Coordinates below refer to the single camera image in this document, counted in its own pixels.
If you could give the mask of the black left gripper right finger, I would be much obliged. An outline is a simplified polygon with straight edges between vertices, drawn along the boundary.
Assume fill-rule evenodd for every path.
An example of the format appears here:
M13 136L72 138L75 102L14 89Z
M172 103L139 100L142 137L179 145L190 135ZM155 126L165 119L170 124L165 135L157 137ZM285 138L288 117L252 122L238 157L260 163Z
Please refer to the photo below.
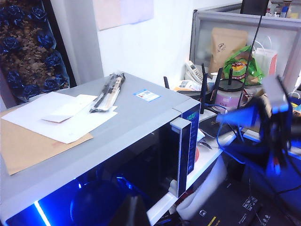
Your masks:
M151 225L144 202L140 196L135 197L135 225L136 226Z

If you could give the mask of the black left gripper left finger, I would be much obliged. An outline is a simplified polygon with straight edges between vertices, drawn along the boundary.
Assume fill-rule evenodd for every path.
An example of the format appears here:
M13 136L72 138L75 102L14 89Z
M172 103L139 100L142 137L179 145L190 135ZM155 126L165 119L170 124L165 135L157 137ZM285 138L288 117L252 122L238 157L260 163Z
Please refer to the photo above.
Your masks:
M111 226L134 226L136 197L127 196L110 221Z

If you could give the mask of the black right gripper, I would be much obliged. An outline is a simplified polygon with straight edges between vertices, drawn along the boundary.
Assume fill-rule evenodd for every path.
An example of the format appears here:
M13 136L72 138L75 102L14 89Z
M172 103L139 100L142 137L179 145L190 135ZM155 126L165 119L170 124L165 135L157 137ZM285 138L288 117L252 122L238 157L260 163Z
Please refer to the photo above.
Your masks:
M292 106L286 102L269 111L271 104L263 97L254 96L249 106L226 114L219 114L220 123L254 127L260 122L260 142L250 147L252 155L287 155L291 149Z

